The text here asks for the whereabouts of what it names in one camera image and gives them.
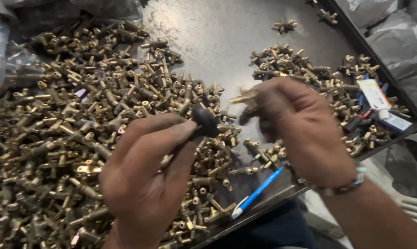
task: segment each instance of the black rubber knob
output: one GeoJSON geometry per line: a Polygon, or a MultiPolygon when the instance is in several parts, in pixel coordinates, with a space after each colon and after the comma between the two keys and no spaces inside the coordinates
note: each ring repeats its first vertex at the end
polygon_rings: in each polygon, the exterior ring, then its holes
{"type": "Polygon", "coordinates": [[[192,120],[198,124],[189,140],[199,136],[208,136],[215,138],[219,135],[217,120],[213,115],[201,104],[194,105],[192,109],[192,120]]]}

